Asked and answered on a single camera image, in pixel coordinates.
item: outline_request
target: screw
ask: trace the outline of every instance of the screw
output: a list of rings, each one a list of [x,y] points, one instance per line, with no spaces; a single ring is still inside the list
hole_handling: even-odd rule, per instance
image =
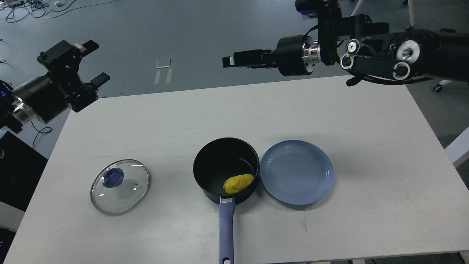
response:
[[[347,51],[348,51],[348,52],[354,52],[354,51],[356,51],[356,43],[355,43],[355,41],[349,42],[349,44],[347,45]]]

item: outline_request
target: blue plate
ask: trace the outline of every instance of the blue plate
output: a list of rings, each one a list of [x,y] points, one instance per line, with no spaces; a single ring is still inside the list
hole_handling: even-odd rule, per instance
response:
[[[334,170],[327,155],[301,140],[282,141],[268,149],[262,157],[260,173],[272,196],[293,205],[319,201],[334,182]]]

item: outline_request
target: white table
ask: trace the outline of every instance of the white table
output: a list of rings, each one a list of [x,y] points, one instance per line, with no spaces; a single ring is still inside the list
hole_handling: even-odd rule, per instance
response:
[[[406,87],[347,78],[107,98],[71,113],[5,263],[216,263],[218,206],[192,164],[226,136],[260,157],[309,141],[335,172],[312,206],[286,206],[262,185],[238,205],[238,264],[468,250],[469,192]],[[105,216],[90,187],[123,158],[144,163],[153,183],[131,212]]]

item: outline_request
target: wire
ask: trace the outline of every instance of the wire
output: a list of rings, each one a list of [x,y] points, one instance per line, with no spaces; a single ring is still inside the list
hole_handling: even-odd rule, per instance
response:
[[[31,7],[31,16],[32,17],[40,18],[40,17],[45,16],[44,8],[49,7],[49,4],[44,3],[42,0],[32,0],[32,1],[28,1],[28,3],[30,3],[30,5],[28,7]],[[44,13],[40,16],[34,16],[34,11],[36,11],[38,9],[41,9]]]
[[[34,143],[36,142],[36,139],[38,138],[38,135],[39,135],[39,134],[49,134],[50,132],[52,132],[52,127],[46,126],[46,127],[42,128],[41,130],[38,130],[38,129],[34,126],[34,123],[33,123],[32,121],[31,121],[31,125],[32,125],[32,127],[34,127],[34,129],[38,132],[38,133],[36,134],[36,136],[34,137],[34,140],[32,141],[32,148],[34,149]]]
[[[314,27],[310,28],[310,30],[308,30],[305,35],[308,35],[311,31],[316,29],[318,29],[318,25],[315,25]]]
[[[9,84],[5,81],[2,81],[2,80],[0,80],[0,83],[2,83],[4,86],[6,86],[8,88],[8,90],[13,91],[13,87],[11,87],[11,84]]]
[[[377,78],[377,77],[367,75],[367,74],[365,74],[363,76],[358,76],[358,75],[356,75],[356,74],[354,74],[350,71],[348,71],[348,72],[351,75],[353,75],[354,77],[359,78],[360,80],[367,81],[367,82],[374,83],[374,84],[379,84],[379,85],[409,85],[409,84],[420,83],[420,82],[424,82],[424,81],[428,81],[428,80],[433,79],[433,78],[430,78],[430,77],[423,77],[423,78],[420,78],[420,79],[411,79],[411,80],[408,80],[408,81],[400,82],[400,81],[393,81],[393,80],[385,80],[385,79]]]
[[[49,10],[49,12],[47,12],[47,14],[45,15],[45,18],[56,18],[56,17],[59,17],[59,16],[63,16],[65,15],[66,13],[70,12],[70,11],[73,11],[73,10],[77,10],[77,9],[80,9],[80,8],[85,8],[85,7],[92,7],[92,6],[97,6],[97,5],[102,5],[102,4],[110,4],[110,3],[114,3],[116,2],[117,0],[109,0],[108,2],[101,2],[101,3],[97,3],[97,4],[92,4],[92,5],[86,5],[86,6],[82,6],[82,7],[77,7],[77,8],[73,8],[73,9],[70,9],[69,11],[67,12],[64,12],[58,16],[47,16],[47,14],[50,13],[50,11],[52,11],[53,7],[51,8],[51,10]]]
[[[15,21],[13,21],[13,22],[9,22],[8,19],[13,19],[13,18],[15,18],[15,9],[16,9],[16,8],[17,8],[17,7],[11,8],[11,11],[10,11],[10,13],[8,13],[7,17],[6,17],[6,18],[0,18],[0,19],[1,19],[1,20],[5,20],[7,23],[16,23],[16,22],[19,22],[19,21],[25,19],[25,18],[26,18],[27,16],[29,16],[30,13],[31,13],[27,8],[19,8],[19,9],[25,9],[26,11],[28,11],[28,14],[25,15],[25,16],[23,16],[23,17],[20,18],[19,20],[15,20]]]

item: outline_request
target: caster wheel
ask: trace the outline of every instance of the caster wheel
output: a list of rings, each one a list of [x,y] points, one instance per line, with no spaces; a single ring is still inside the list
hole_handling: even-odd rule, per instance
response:
[[[443,89],[443,86],[441,84],[435,84],[431,89],[434,92],[438,93],[439,91],[441,91],[441,89]]]

